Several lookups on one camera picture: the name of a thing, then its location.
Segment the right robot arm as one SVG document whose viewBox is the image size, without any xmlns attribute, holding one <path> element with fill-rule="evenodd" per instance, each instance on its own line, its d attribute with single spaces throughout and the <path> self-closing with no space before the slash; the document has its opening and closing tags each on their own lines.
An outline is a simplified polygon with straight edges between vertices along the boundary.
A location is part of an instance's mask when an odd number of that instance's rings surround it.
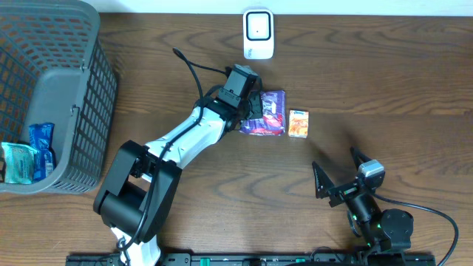
<svg viewBox="0 0 473 266">
<path fill-rule="evenodd" d="M 358 235 L 376 252 L 397 252 L 411 248 L 413 216 L 397 208 L 381 210 L 374 193 L 385 177 L 384 166 L 358 149 L 350 149 L 357 172 L 354 180 L 336 186 L 322 167 L 313 162 L 316 198 L 329 199 L 330 207 L 345 204 Z"/>
</svg>

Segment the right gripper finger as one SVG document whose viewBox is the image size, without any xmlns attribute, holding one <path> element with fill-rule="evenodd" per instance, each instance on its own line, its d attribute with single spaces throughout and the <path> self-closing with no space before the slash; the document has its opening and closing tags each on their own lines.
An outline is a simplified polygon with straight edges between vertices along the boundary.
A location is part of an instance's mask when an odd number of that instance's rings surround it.
<svg viewBox="0 0 473 266">
<path fill-rule="evenodd" d="M 354 146 L 350 148 L 350 153 L 351 153 L 353 162 L 355 163 L 355 167 L 357 170 L 359 170 L 363 164 L 368 163 L 372 160 L 371 158 L 363 154 L 359 149 L 357 149 Z"/>
<path fill-rule="evenodd" d="M 313 161 L 312 167 L 315 176 L 316 198 L 330 197 L 334 189 L 333 182 L 318 163 Z"/>
</svg>

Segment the teal wet wipes packet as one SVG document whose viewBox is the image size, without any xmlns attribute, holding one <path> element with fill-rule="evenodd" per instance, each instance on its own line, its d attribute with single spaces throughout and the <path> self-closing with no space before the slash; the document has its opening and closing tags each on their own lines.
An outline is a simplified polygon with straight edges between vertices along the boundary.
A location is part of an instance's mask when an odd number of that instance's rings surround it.
<svg viewBox="0 0 473 266">
<path fill-rule="evenodd" d="M 2 143 L 6 162 L 5 182 L 9 184 L 29 185 L 33 183 L 35 173 L 34 148 L 18 143 Z"/>
</svg>

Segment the orange tissue pack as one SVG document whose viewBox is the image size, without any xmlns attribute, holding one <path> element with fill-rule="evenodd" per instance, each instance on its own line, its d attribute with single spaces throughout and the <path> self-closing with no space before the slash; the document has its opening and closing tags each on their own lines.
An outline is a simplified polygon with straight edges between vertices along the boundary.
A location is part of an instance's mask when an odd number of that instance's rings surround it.
<svg viewBox="0 0 473 266">
<path fill-rule="evenodd" d="M 309 127 L 309 112 L 290 110 L 288 135 L 290 137 L 307 138 Z"/>
</svg>

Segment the blue snack packet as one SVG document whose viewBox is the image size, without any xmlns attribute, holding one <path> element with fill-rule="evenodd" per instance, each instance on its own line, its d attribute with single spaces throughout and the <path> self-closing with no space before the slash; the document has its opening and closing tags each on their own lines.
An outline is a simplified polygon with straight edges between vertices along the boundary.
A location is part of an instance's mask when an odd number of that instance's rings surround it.
<svg viewBox="0 0 473 266">
<path fill-rule="evenodd" d="M 52 151 L 53 123 L 33 124 L 29 126 L 30 146 L 37 151 L 33 182 L 48 177 L 55 169 L 55 155 Z"/>
</svg>

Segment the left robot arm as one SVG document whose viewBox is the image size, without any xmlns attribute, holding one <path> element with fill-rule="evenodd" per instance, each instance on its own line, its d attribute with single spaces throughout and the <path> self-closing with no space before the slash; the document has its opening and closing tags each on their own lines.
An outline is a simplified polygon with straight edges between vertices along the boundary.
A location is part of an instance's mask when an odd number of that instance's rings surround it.
<svg viewBox="0 0 473 266">
<path fill-rule="evenodd" d="M 171 209 L 183 169 L 245 118 L 262 115 L 260 90 L 238 108 L 207 93 L 179 126 L 142 146 L 118 150 L 93 204 L 117 238 L 119 265 L 155 265 L 157 233 Z"/>
</svg>

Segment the purple sanitary pad pack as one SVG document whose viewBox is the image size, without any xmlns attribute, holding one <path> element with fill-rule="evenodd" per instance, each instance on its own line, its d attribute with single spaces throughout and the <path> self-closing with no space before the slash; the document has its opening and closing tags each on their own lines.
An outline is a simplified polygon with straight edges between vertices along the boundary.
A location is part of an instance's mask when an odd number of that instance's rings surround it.
<svg viewBox="0 0 473 266">
<path fill-rule="evenodd" d="M 240 132 L 259 136 L 280 136 L 285 133 L 285 92 L 260 93 L 262 117 L 242 122 Z"/>
</svg>

